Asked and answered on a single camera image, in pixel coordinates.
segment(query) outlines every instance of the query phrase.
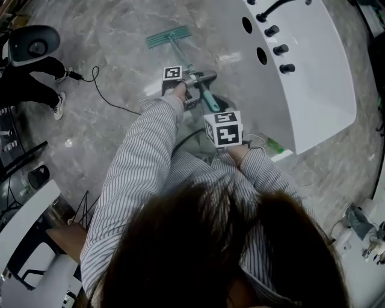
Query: green object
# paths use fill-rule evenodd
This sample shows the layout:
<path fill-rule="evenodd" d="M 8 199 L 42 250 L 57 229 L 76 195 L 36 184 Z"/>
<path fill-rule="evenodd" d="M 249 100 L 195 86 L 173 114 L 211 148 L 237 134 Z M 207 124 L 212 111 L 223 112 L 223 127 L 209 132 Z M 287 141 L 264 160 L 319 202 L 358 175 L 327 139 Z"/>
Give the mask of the green object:
<path fill-rule="evenodd" d="M 149 49 L 157 47 L 159 45 L 170 43 L 171 46 L 174 49 L 174 52 L 176 56 L 181 60 L 181 62 L 184 64 L 185 67 L 187 67 L 188 73 L 194 73 L 196 72 L 194 66 L 188 62 L 186 56 L 183 54 L 183 52 L 179 49 L 177 45 L 177 41 L 180 39 L 183 39 L 185 37 L 191 36 L 190 30 L 187 26 L 180 26 L 178 28 L 164 31 L 162 33 L 155 34 L 153 36 L 150 36 L 146 38 L 147 47 Z M 206 101 L 208 107 L 212 112 L 220 112 L 220 108 L 215 101 L 213 95 L 211 92 L 206 88 L 206 86 L 198 80 L 199 87 L 202 91 L 202 95 L 204 100 Z"/>
<path fill-rule="evenodd" d="M 268 139 L 267 144 L 269 145 L 270 149 L 273 149 L 278 154 L 281 154 L 283 153 L 283 151 L 285 151 L 284 148 L 278 142 L 274 141 L 271 138 Z"/>

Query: striped shirt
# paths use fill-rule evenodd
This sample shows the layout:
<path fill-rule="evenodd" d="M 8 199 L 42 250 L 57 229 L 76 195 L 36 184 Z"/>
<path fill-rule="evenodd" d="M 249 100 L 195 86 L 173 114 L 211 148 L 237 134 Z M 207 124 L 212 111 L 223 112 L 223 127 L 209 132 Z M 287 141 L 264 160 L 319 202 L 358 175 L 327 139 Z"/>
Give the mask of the striped shirt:
<path fill-rule="evenodd" d="M 227 153 L 218 154 L 211 165 L 182 150 L 171 158 L 183 119 L 182 104 L 174 96 L 164 96 L 144 101 L 143 108 L 145 112 L 128 131 L 109 167 L 81 253 L 82 284 L 88 295 L 107 268 L 130 214 L 151 197 L 170 193 L 182 182 L 211 186 L 225 181 L 244 200 L 251 200 L 258 191 L 283 190 L 300 201 L 296 184 L 261 148 L 250 150 L 240 168 Z M 273 264 L 263 231 L 256 227 L 253 232 L 254 240 L 241 267 L 261 300 L 273 306 L 290 306 L 293 302 L 274 289 Z"/>

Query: white sneaker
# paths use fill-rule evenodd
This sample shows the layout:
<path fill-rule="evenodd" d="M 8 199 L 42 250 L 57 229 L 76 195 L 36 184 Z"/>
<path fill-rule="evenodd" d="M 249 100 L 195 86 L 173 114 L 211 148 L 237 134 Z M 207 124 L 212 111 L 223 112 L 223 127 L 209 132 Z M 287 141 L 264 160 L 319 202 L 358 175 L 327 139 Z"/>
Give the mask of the white sneaker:
<path fill-rule="evenodd" d="M 66 94 L 64 92 L 61 92 L 60 94 L 58 94 L 58 97 L 59 102 L 52 109 L 54 111 L 54 117 L 56 121 L 59 121 L 64 115 L 64 102 L 66 101 Z"/>
<path fill-rule="evenodd" d="M 68 78 L 70 76 L 70 73 L 73 72 L 73 68 L 72 67 L 67 67 L 64 69 L 64 76 L 61 77 L 61 78 L 55 78 L 55 81 L 56 82 L 62 82 L 63 80 L 65 80 L 66 78 Z"/>

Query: black pants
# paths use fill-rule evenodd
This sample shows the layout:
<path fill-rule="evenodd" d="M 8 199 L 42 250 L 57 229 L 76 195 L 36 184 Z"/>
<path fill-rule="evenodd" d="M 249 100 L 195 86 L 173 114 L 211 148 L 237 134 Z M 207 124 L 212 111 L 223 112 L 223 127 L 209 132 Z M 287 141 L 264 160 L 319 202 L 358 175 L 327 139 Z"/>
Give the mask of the black pants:
<path fill-rule="evenodd" d="M 29 101 L 45 103 L 51 108 L 58 104 L 56 91 L 38 82 L 29 74 L 31 72 L 43 72 L 60 78 L 64 76 L 65 68 L 59 60 L 52 57 L 19 67 L 8 65 L 0 79 L 2 106 L 15 106 Z"/>

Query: gray tile floor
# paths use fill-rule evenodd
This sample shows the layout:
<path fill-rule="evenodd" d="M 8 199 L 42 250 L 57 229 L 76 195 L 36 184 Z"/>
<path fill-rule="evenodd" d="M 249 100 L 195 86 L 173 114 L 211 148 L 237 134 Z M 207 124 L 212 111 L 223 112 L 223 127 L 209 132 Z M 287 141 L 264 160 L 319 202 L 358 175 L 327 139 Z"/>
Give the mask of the gray tile floor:
<path fill-rule="evenodd" d="M 181 42 L 198 69 L 215 69 L 213 92 L 229 97 L 242 110 L 242 93 L 232 75 L 226 47 L 207 15 L 208 0 L 33 0 L 27 8 L 32 24 L 55 27 L 62 39 L 55 56 L 90 78 L 97 79 L 105 97 L 139 111 L 137 102 L 155 95 L 164 66 L 177 63 L 169 46 L 148 50 L 145 38 L 179 25 L 188 25 L 192 37 Z M 366 51 L 364 24 L 346 0 L 324 0 L 346 49 L 357 96 L 357 119 L 348 129 L 314 149 L 279 162 L 292 175 L 329 231 L 343 209 L 371 195 L 380 161 L 382 140 L 378 94 Z M 96 198 L 108 166 L 127 129 L 137 118 L 108 106 L 93 84 L 66 80 L 66 114 L 55 122 L 44 105 L 23 103 L 18 108 L 27 141 L 49 146 L 38 162 L 50 169 L 65 198 L 76 206 L 85 190 Z M 249 128 L 249 132 L 258 132 Z"/>

